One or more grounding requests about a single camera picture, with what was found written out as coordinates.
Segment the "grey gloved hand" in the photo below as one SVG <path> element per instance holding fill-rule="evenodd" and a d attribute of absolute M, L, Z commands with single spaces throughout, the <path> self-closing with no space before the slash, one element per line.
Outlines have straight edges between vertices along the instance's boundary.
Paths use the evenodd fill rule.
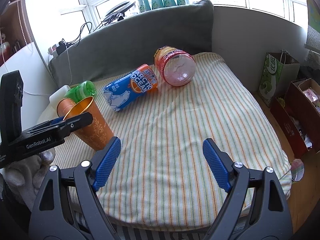
<path fill-rule="evenodd" d="M 55 158 L 55 149 L 43 151 L 26 159 L 15 161 L 1 169 L 4 181 L 14 198 L 33 209 L 37 193 Z"/>

